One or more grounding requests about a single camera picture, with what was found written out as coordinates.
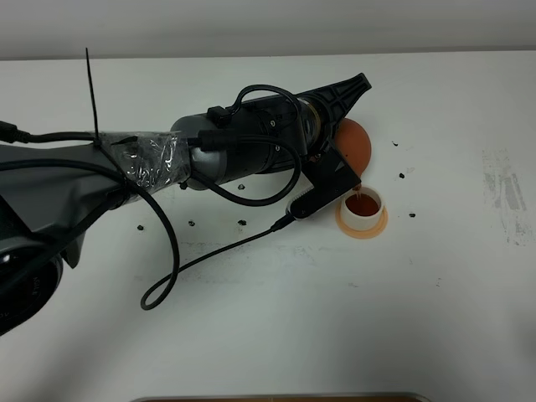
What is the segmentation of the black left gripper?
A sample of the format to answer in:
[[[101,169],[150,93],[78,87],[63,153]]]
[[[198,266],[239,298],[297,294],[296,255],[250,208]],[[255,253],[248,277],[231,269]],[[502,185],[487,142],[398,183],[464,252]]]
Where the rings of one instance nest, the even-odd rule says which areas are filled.
[[[336,148],[334,137],[357,101],[372,89],[364,73],[299,95],[254,100],[238,95],[225,110],[225,179],[291,170],[288,184],[271,200],[283,199],[304,174],[315,188],[337,196],[361,179]]]

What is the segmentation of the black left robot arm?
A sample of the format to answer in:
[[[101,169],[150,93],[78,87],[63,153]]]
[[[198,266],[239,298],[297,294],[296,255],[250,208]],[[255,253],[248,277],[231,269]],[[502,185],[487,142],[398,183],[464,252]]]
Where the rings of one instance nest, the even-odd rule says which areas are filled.
[[[169,131],[64,131],[32,135],[1,125],[1,330],[41,310],[65,266],[76,267],[87,229],[138,198],[160,219],[173,265],[157,289],[184,270],[175,231],[154,194],[169,186],[205,190],[233,204],[265,207],[305,176],[273,230],[323,209],[361,183],[369,150],[354,139],[348,113],[371,89],[364,74],[294,94],[249,85],[230,106],[177,120]]]

